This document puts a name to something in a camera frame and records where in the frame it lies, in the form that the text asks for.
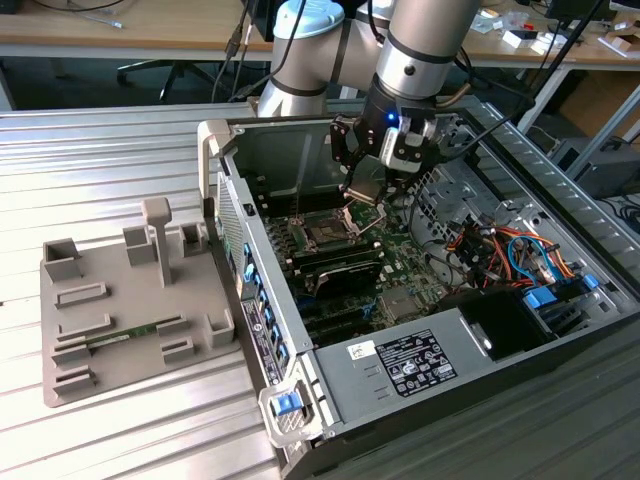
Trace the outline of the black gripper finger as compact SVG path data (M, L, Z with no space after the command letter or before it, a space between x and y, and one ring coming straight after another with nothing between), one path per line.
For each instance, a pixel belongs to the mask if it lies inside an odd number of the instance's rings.
M348 146L347 136L355 135L357 146ZM363 118L334 118L330 123L331 156L344 170L345 178L340 190L345 193L351 186L358 164L368 153L368 125Z
M432 166L422 165L417 172L408 173L394 169L385 169L385 188L382 199L392 203L403 197L407 191L416 185L433 169Z

